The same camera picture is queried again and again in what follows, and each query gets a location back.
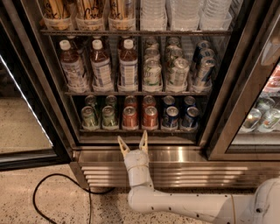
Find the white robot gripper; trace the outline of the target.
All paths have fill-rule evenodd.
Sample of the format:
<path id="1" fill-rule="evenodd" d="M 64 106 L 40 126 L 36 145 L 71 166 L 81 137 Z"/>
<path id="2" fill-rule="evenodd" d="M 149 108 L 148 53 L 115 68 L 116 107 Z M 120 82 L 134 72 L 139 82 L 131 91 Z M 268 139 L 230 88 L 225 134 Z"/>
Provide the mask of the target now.
<path id="1" fill-rule="evenodd" d="M 150 175 L 149 157 L 148 157 L 148 134 L 143 132 L 139 143 L 140 150 L 130 150 L 130 147 L 118 136 L 117 141 L 121 153 L 124 158 L 124 163 L 129 176 L 129 186 L 147 186 L 153 188 L 153 182 Z"/>

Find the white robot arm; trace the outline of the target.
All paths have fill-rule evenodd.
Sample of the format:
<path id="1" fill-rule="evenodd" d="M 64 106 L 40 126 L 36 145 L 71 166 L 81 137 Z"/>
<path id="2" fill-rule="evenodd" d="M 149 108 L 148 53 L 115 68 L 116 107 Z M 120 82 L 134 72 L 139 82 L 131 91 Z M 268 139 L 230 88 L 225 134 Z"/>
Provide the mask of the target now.
<path id="1" fill-rule="evenodd" d="M 271 178 L 250 195 L 167 193 L 154 188 L 148 157 L 148 135 L 131 150 L 117 138 L 129 176 L 128 203 L 142 213 L 169 212 L 211 224 L 279 224 L 280 178 Z"/>

